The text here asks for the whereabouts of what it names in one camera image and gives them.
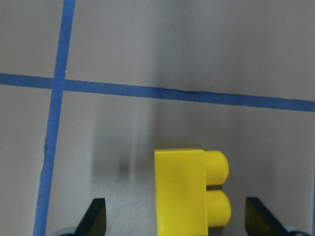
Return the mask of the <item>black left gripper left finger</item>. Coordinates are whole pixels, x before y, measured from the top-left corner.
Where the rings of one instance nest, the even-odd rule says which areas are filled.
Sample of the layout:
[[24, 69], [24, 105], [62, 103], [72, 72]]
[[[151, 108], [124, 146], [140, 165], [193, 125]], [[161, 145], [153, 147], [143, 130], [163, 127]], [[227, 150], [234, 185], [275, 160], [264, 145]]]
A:
[[106, 234], [106, 203], [104, 198], [93, 199], [74, 236], [104, 236]]

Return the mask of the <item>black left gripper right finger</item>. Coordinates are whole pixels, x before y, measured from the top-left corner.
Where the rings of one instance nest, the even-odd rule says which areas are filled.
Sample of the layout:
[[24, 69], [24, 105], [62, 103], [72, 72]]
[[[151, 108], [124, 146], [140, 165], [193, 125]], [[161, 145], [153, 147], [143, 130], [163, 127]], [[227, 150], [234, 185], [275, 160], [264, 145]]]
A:
[[246, 197], [245, 229], [249, 236], [288, 236], [289, 232], [257, 197]]

